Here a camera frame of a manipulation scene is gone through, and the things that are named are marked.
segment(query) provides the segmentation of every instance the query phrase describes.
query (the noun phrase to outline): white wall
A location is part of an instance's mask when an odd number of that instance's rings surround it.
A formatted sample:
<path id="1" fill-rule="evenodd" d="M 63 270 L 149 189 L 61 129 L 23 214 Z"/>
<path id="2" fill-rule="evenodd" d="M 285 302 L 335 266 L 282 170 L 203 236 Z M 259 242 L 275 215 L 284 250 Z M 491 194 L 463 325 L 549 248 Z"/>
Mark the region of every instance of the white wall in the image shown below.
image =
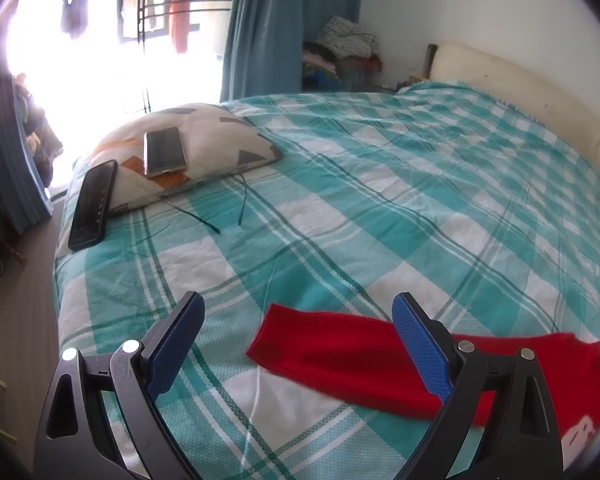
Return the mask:
<path id="1" fill-rule="evenodd" d="M 582 0 L 362 0 L 394 86 L 419 74 L 429 43 L 457 41 L 544 76 L 600 116 L 600 23 Z"/>

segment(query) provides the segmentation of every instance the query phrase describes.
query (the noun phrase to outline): red cloth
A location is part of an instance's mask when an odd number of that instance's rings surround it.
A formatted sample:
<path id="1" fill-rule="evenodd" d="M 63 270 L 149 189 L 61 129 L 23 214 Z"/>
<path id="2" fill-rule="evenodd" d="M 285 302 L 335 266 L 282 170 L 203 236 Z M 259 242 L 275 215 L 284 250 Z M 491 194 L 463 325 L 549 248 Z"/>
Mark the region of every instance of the red cloth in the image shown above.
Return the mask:
<path id="1" fill-rule="evenodd" d="M 181 0 L 171 0 L 172 2 L 180 2 Z M 176 10 L 189 10 L 191 3 L 176 3 L 171 4 L 169 12 Z M 184 54 L 187 51 L 189 43 L 189 19 L 190 14 L 188 12 L 180 12 L 178 14 L 169 14 L 169 34 L 173 46 L 176 47 L 178 54 Z"/>
<path id="2" fill-rule="evenodd" d="M 600 427 L 599 342 L 583 343 L 568 333 L 453 337 L 494 354 L 531 348 L 546 378 L 560 434 L 586 415 Z M 440 408 L 387 321 L 272 304 L 246 354 L 277 375 L 352 404 L 416 418 L 434 418 Z M 482 394 L 474 424 L 486 424 L 493 395 Z"/>

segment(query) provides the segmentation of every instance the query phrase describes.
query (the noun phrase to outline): smartphone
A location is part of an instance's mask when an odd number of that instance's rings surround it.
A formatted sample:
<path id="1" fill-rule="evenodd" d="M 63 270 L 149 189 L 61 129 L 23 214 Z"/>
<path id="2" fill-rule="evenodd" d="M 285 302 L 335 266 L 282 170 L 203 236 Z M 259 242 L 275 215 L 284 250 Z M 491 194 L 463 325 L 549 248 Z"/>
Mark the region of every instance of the smartphone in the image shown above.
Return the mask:
<path id="1" fill-rule="evenodd" d="M 109 160 L 91 168 L 84 176 L 69 231 L 72 251 L 95 245 L 104 238 L 117 170 L 118 163 Z"/>
<path id="2" fill-rule="evenodd" d="M 186 169 L 187 159 L 177 128 L 144 134 L 144 176 L 152 177 Z"/>

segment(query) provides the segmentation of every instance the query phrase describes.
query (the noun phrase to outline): folded clothes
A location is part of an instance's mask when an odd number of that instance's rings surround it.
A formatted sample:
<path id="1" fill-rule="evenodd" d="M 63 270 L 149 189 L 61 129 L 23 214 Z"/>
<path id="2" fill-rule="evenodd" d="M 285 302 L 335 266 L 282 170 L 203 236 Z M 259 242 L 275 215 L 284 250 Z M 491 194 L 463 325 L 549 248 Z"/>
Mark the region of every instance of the folded clothes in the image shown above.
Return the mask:
<path id="1" fill-rule="evenodd" d="M 546 378 L 560 435 L 577 428 L 588 439 L 600 427 L 600 342 L 584 343 L 569 333 L 453 337 L 494 354 L 531 348 Z M 387 321 L 272 304 L 246 355 L 277 375 L 352 404 L 415 418 L 434 418 L 440 408 Z M 482 394 L 475 425 L 486 424 L 493 397 L 493 392 Z"/>
<path id="2" fill-rule="evenodd" d="M 189 13 L 184 12 L 190 10 L 190 0 L 171 0 L 173 3 L 169 7 L 169 12 L 176 14 L 169 15 L 169 34 L 173 46 L 178 54 L 186 53 L 189 47 Z"/>
<path id="3" fill-rule="evenodd" d="M 314 43 L 325 46 L 337 58 L 348 56 L 369 58 L 373 54 L 378 54 L 376 37 L 366 28 L 341 16 L 330 18 Z"/>

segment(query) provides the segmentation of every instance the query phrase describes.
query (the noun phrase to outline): blue gripper pad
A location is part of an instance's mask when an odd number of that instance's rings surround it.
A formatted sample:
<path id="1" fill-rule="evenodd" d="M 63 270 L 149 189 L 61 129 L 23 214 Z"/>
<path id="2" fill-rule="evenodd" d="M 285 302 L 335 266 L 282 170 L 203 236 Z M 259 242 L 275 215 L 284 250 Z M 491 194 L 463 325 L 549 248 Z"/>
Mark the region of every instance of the blue gripper pad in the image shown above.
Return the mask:
<path id="1" fill-rule="evenodd" d="M 205 300 L 202 295 L 193 294 L 152 357 L 146 386 L 152 401 L 171 388 L 204 321 Z"/>
<path id="2" fill-rule="evenodd" d="M 394 298 L 394 327 L 430 394 L 445 402 L 452 390 L 448 362 L 403 295 Z"/>

